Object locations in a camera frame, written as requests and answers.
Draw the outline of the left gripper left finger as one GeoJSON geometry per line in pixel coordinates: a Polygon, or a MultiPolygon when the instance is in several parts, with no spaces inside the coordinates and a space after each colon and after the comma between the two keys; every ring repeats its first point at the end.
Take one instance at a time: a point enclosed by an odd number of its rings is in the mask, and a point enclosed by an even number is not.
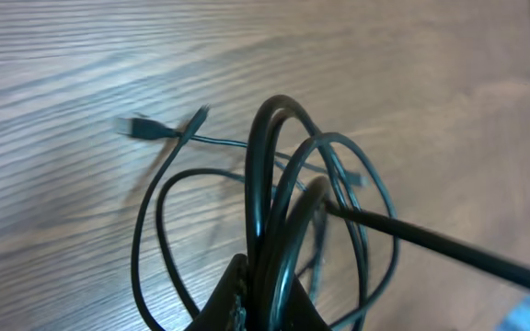
{"type": "Polygon", "coordinates": [[[185,331],[246,330],[247,256],[236,254],[217,283],[209,300],[185,331]]]}

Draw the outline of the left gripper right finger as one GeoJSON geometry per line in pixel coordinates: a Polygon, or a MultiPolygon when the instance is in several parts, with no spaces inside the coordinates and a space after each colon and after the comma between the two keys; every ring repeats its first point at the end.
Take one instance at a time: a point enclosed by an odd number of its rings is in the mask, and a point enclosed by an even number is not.
{"type": "Polygon", "coordinates": [[[292,285],[292,329],[294,331],[330,331],[297,277],[294,277],[292,285]]]}

